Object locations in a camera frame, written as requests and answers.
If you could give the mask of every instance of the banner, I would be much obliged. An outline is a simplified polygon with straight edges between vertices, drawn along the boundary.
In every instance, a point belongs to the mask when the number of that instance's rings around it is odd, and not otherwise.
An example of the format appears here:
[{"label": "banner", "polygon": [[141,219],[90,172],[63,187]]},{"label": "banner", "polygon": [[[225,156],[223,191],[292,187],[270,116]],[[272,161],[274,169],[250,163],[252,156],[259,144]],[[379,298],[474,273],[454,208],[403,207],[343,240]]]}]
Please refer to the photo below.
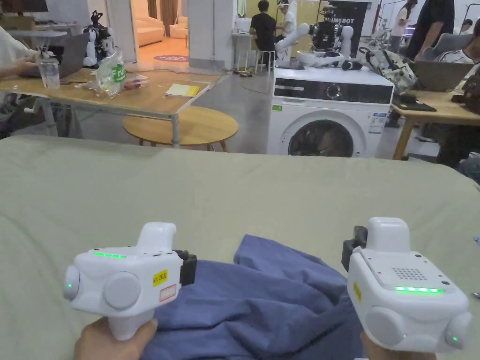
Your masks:
[{"label": "banner", "polygon": [[325,20],[342,26],[353,27],[352,48],[350,53],[352,57],[357,55],[360,43],[361,30],[365,13],[367,12],[367,2],[356,1],[330,1],[330,5],[335,6],[334,15],[325,17]]}]

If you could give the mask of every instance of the black control panel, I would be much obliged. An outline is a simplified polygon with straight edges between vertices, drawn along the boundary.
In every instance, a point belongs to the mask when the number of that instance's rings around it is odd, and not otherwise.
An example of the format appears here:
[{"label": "black control panel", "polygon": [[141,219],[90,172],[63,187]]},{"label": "black control panel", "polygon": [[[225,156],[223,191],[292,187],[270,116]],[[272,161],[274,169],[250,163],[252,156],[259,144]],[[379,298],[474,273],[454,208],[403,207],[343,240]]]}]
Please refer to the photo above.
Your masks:
[{"label": "black control panel", "polygon": [[275,96],[314,100],[390,104],[392,92],[393,86],[385,85],[327,83],[279,78],[275,83]]}]

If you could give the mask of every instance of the round wooden table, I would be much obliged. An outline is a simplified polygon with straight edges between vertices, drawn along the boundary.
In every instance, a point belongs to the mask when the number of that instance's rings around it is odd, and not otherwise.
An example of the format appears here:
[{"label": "round wooden table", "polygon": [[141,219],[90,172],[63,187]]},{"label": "round wooden table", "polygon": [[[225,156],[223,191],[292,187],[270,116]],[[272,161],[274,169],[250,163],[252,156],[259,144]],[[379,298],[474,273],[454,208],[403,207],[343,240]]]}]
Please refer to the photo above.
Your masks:
[{"label": "round wooden table", "polygon": [[[144,141],[151,146],[172,144],[172,123],[139,117],[125,117],[123,128],[138,138],[140,145]],[[223,112],[190,106],[180,113],[179,138],[180,146],[206,145],[213,150],[212,144],[220,143],[224,152],[228,152],[225,140],[231,138],[239,129],[238,123],[230,115]]]}]

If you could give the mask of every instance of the green led light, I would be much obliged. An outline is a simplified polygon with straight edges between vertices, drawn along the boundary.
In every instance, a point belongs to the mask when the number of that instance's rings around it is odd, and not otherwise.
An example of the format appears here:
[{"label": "green led light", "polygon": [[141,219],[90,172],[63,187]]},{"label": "green led light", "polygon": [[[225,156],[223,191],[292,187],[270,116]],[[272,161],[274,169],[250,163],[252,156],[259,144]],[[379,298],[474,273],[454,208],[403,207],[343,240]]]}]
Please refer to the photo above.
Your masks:
[{"label": "green led light", "polygon": [[125,258],[126,258],[125,255],[105,254],[105,253],[103,253],[103,252],[94,252],[94,255],[96,255],[96,256],[104,256],[104,257],[112,257],[112,258],[115,258],[115,259],[125,259]]},{"label": "green led light", "polygon": [[433,289],[433,288],[404,288],[402,286],[395,286],[395,290],[398,291],[410,291],[410,292],[445,292],[445,290],[442,289]]}]

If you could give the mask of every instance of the hand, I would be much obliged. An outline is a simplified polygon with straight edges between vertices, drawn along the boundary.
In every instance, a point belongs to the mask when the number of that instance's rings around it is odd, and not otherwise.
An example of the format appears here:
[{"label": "hand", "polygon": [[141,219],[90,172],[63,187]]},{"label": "hand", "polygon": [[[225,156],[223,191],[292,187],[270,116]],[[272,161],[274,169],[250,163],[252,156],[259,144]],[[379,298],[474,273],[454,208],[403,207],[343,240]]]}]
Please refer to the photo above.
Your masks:
[{"label": "hand", "polygon": [[28,69],[36,67],[36,64],[32,62],[31,58],[21,58],[21,59],[17,59],[13,63],[12,67],[13,67],[13,72],[15,73],[15,75],[19,75],[19,74],[27,71]]},{"label": "hand", "polygon": [[436,360],[435,354],[411,351],[393,351],[384,349],[371,341],[365,332],[362,332],[361,340],[367,350],[369,360]]},{"label": "hand", "polygon": [[137,333],[126,341],[117,341],[103,317],[87,325],[75,344],[74,360],[139,360],[145,346],[153,338],[157,320],[144,324]]}]

